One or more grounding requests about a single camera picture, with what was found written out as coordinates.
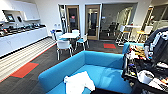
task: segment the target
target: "wall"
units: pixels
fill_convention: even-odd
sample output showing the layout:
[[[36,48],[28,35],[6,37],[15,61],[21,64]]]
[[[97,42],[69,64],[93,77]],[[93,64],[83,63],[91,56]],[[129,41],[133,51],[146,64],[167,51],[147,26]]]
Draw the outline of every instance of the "wall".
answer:
[[[28,3],[34,3],[35,4],[34,0],[15,0],[15,1],[23,1],[23,2],[28,2]]]
[[[54,24],[61,23],[58,4],[79,5],[80,31],[81,35],[84,35],[85,5],[102,4],[102,3],[136,3],[136,2],[138,2],[138,5],[137,10],[135,12],[134,23],[136,25],[142,25],[151,0],[35,0],[35,3],[37,4],[39,14],[41,17],[41,23],[46,24],[48,35],[51,35],[49,32],[51,29],[61,28],[61,26],[54,27]]]
[[[18,27],[22,27],[23,25],[29,25],[29,24],[32,24],[32,23],[39,23],[40,21],[23,21],[22,22],[19,22],[17,16],[20,16],[21,17],[21,14],[19,11],[4,11],[4,13],[6,14],[12,14],[14,19],[15,19],[15,22],[13,23],[4,23],[4,26],[3,28],[8,28],[9,26],[13,26],[13,27],[16,27],[16,24],[18,24]]]
[[[164,5],[168,4],[168,0],[152,0],[150,6],[158,6],[158,5]]]

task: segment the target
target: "white cabinet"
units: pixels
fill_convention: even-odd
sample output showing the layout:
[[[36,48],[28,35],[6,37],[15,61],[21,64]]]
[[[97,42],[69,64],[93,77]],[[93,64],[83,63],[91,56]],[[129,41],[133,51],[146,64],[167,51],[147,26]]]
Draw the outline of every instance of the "white cabinet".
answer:
[[[18,34],[6,36],[6,39],[10,43],[13,51],[23,47],[23,44],[22,44]]]
[[[23,16],[23,20],[39,20],[38,10],[35,4],[21,2],[23,7],[23,12],[21,13]]]
[[[23,11],[23,6],[22,6],[22,2],[21,1],[14,1],[11,0],[10,1],[12,4],[12,8],[16,11]]]
[[[30,39],[31,43],[34,43],[38,40],[37,37],[36,37],[36,34],[35,34],[35,30],[31,30],[31,31],[27,31],[27,32],[29,32],[28,36],[29,36],[29,39]]]
[[[13,10],[10,0],[0,0],[0,10]]]
[[[31,13],[32,13],[32,16],[33,16],[33,20],[39,20],[40,16],[39,16],[36,5],[35,4],[30,4],[30,9],[31,9]]]
[[[47,37],[46,27],[0,37],[0,56]]]
[[[31,41],[29,39],[29,36],[28,36],[28,32],[22,32],[22,33],[18,33],[19,35],[19,38],[23,44],[23,47],[31,44]]]
[[[23,6],[23,12],[21,12],[22,16],[23,16],[23,20],[28,21],[28,20],[33,20],[33,15],[31,12],[31,8],[30,8],[30,3],[26,3],[26,2],[21,2],[22,6]]]
[[[0,22],[7,22],[7,19],[2,10],[0,10]]]
[[[21,15],[23,17],[23,20],[25,21],[40,19],[36,4],[32,3],[15,1],[15,0],[0,0],[0,11],[2,10],[21,11]]]
[[[48,36],[46,27],[41,28],[41,31],[42,31],[42,32],[41,32],[41,33],[42,33],[42,38],[45,38],[45,37]]]
[[[0,56],[3,56],[12,51],[10,42],[5,37],[0,37]]]

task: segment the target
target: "white table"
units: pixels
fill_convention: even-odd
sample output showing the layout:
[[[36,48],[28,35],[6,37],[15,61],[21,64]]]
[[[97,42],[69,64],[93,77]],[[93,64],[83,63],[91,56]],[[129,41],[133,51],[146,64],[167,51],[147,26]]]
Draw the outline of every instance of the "white table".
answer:
[[[79,33],[65,33],[61,35],[61,38],[77,38],[79,36]]]
[[[135,26],[135,25],[125,25],[126,28],[128,28],[129,31],[131,31],[130,34],[130,41],[136,41],[137,40],[137,31],[140,31],[142,26]]]

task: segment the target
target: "white chair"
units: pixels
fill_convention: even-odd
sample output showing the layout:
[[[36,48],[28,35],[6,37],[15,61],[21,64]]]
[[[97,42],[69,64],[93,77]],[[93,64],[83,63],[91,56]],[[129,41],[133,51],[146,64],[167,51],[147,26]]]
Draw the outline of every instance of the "white chair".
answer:
[[[72,30],[72,33],[80,33],[79,30]]]
[[[138,39],[137,39],[137,43],[139,42],[139,40],[141,39],[142,35],[145,35],[146,38],[145,40],[142,40],[143,42],[147,40],[148,35],[150,34],[151,30],[152,30],[153,26],[146,26],[144,31],[137,31],[137,33],[139,34]]]
[[[80,38],[79,40],[76,41],[76,46],[75,46],[75,50],[77,48],[78,43],[82,43],[83,44],[83,49],[85,50],[85,42],[87,42],[87,46],[89,48],[89,43],[87,40],[87,34],[83,36],[83,38]]]
[[[124,46],[123,45],[123,43],[124,43],[124,41],[122,41],[122,39],[124,39],[124,40],[127,40],[128,42],[129,42],[129,36],[130,36],[130,31],[124,31],[125,30],[125,26],[123,26],[123,25],[121,25],[121,27],[120,27],[120,33],[119,33],[119,35],[117,36],[117,39],[116,39],[116,43],[118,43],[118,46]]]
[[[69,49],[70,51],[70,55],[72,56],[72,51],[73,51],[73,48],[72,48],[72,45],[70,44],[70,41],[63,41],[63,40],[58,40],[57,41],[57,54],[58,54],[58,60],[59,60],[59,50],[62,50],[62,49]]]
[[[56,40],[68,40],[67,38],[61,38],[62,32],[56,32]]]
[[[78,34],[79,36],[77,37],[77,39],[79,39],[79,37],[80,37],[80,31],[79,30],[72,30],[72,33]]]

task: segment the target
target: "door frame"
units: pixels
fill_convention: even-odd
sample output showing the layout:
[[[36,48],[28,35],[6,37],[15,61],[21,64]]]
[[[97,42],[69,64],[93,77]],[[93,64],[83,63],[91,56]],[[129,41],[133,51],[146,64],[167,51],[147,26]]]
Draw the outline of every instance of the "door frame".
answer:
[[[96,23],[96,36],[88,36],[88,39],[91,40],[98,40],[99,38],[99,26],[100,26],[100,6],[101,4],[97,4],[97,5],[85,5],[85,34],[88,32],[88,8],[97,8],[98,9],[98,13],[97,13],[97,23]]]
[[[70,22],[69,22],[69,11],[68,9],[70,8],[77,8],[77,17],[78,17],[78,30],[80,30],[80,21],[79,21],[79,5],[65,5],[66,7],[66,16],[67,16],[67,29],[68,32],[71,33],[72,31],[70,31]]]

